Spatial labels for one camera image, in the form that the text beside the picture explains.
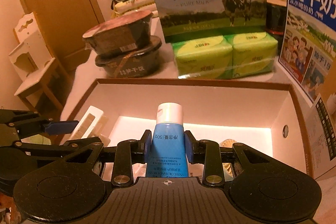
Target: black and white cow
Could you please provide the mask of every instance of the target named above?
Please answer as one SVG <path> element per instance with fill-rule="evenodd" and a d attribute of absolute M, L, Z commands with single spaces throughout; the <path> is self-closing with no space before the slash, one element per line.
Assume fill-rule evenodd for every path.
<path fill-rule="evenodd" d="M 246 25 L 247 20 L 251 20 L 251 0 L 221 0 L 227 16 L 230 17 L 230 26 L 234 25 L 236 12 L 242 11 Z"/>

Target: tissue package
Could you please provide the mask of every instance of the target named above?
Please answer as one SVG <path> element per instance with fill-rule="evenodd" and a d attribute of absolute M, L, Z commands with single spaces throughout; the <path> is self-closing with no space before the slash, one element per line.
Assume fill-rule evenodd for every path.
<path fill-rule="evenodd" d="M 278 41 L 266 32 L 225 36 L 233 47 L 232 77 L 272 71 Z"/>
<path fill-rule="evenodd" d="M 173 43 L 179 78 L 229 79 L 232 77 L 232 46 L 224 36 Z"/>

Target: green object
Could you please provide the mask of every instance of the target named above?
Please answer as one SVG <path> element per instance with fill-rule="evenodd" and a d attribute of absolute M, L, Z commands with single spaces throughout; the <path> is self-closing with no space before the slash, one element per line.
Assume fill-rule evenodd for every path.
<path fill-rule="evenodd" d="M 172 44 L 179 78 L 230 79 L 232 46 L 218 35 Z"/>
<path fill-rule="evenodd" d="M 268 33 L 233 34 L 225 38 L 233 47 L 233 78 L 272 70 L 278 41 Z"/>

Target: white chair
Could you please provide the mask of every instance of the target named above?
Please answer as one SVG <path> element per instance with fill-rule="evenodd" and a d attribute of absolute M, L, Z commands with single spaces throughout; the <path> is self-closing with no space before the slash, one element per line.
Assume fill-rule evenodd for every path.
<path fill-rule="evenodd" d="M 48 84 L 55 72 L 63 75 L 69 83 L 71 78 L 48 50 L 34 13 L 24 15 L 19 20 L 14 28 L 14 34 L 19 45 L 9 54 L 9 59 L 23 82 L 14 95 L 18 96 L 29 110 L 36 111 L 26 97 L 42 89 L 55 107 L 62 111 L 63 105 L 52 93 Z"/>

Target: blue tube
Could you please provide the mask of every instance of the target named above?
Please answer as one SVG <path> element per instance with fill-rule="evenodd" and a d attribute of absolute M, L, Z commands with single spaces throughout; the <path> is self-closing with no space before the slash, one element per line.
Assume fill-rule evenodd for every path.
<path fill-rule="evenodd" d="M 175 103 L 161 104 L 157 113 L 157 122 L 159 123 L 157 123 L 154 129 L 151 154 L 147 162 L 146 177 L 188 177 L 182 107 Z"/>

